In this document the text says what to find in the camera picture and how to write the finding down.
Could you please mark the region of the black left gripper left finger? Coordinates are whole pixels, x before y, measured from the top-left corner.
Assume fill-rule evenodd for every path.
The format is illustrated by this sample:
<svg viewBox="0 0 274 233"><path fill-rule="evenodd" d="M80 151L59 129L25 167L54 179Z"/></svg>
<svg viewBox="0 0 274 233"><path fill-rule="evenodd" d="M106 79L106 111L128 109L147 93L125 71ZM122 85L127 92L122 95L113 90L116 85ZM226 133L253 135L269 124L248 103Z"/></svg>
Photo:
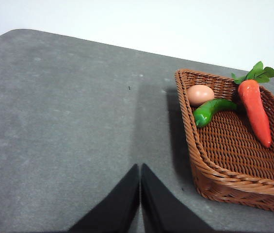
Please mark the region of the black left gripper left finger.
<svg viewBox="0 0 274 233"><path fill-rule="evenodd" d="M139 208L139 168L134 164L113 190L68 231L126 233Z"/></svg>

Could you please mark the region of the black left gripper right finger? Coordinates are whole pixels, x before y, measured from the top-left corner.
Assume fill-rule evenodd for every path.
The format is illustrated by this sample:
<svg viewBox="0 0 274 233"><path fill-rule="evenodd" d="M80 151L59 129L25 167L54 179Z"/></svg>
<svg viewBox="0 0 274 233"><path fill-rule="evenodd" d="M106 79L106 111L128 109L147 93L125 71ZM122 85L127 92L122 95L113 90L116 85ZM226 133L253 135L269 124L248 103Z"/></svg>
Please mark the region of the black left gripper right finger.
<svg viewBox="0 0 274 233"><path fill-rule="evenodd" d="M142 207L156 233L212 233L205 221L180 202L147 164L141 167Z"/></svg>

